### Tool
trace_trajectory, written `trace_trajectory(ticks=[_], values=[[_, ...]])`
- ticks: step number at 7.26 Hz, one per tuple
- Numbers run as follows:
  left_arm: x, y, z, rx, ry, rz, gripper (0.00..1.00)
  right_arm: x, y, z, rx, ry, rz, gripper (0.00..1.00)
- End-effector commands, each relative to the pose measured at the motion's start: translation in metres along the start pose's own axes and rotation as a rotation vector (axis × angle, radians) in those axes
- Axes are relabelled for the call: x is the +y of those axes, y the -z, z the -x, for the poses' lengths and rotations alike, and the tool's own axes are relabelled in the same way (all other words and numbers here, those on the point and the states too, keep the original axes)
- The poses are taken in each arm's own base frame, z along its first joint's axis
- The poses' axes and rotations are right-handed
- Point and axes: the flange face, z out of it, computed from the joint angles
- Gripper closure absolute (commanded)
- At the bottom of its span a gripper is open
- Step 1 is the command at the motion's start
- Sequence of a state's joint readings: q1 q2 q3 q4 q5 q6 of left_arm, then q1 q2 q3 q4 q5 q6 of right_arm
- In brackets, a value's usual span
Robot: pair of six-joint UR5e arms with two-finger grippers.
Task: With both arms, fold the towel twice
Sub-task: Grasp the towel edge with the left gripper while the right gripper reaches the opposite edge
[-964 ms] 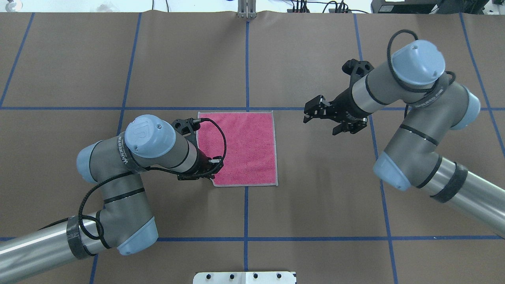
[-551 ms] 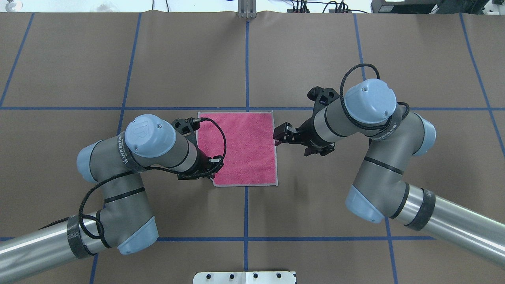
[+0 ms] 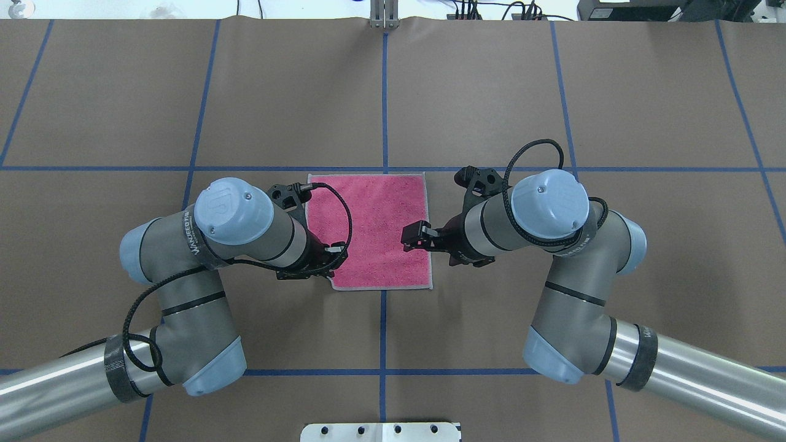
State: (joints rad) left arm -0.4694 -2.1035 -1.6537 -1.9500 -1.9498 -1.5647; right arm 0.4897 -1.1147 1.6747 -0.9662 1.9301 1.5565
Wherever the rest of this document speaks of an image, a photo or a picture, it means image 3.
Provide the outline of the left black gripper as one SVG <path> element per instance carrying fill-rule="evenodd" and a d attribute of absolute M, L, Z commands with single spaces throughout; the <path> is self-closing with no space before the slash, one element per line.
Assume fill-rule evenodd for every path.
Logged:
<path fill-rule="evenodd" d="M 329 184 L 273 185 L 269 188 L 272 202 L 283 209 L 293 223 L 292 239 L 286 250 L 269 261 L 269 265 L 277 269 L 279 280 L 309 279 L 312 276 L 331 279 L 348 257 L 348 241 L 324 243 L 307 227 L 306 204 L 317 188 L 328 190 L 344 210 L 348 209 L 342 196 Z"/>

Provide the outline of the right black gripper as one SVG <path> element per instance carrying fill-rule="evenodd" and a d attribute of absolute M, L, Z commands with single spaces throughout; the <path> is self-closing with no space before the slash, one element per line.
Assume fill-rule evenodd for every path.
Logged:
<path fill-rule="evenodd" d="M 404 252 L 416 249 L 446 252 L 449 265 L 472 265 L 475 268 L 494 263 L 495 257 L 508 252 L 510 219 L 502 201 L 508 185 L 494 168 L 463 167 L 454 181 L 465 188 L 461 213 L 442 228 L 433 229 L 425 220 L 402 229 Z"/>

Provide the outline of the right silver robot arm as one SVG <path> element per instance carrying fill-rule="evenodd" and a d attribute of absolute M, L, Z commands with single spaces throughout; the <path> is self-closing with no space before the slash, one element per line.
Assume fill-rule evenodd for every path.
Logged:
<path fill-rule="evenodd" d="M 405 251 L 449 254 L 449 265 L 481 268 L 518 249 L 552 255 L 523 360 L 565 384 L 595 375 L 648 392 L 770 440 L 784 440 L 784 380 L 758 368 L 629 324 L 605 311 L 614 280 L 645 258 L 641 227 L 588 196 L 561 168 L 509 185 L 494 169 L 461 168 L 461 213 L 443 227 L 402 229 Z"/>

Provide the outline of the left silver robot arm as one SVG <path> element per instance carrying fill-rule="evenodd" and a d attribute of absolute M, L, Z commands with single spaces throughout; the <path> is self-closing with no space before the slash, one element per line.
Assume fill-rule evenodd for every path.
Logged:
<path fill-rule="evenodd" d="M 2 380 L 2 440 L 19 440 L 87 415 L 145 400 L 180 384 L 212 394 L 247 369 L 219 272 L 244 264 L 279 280 L 332 277 L 350 241 L 323 243 L 307 227 L 304 205 L 329 184 L 274 185 L 239 178 L 208 185 L 182 211 L 123 237 L 120 260 L 147 288 L 120 333 Z"/>

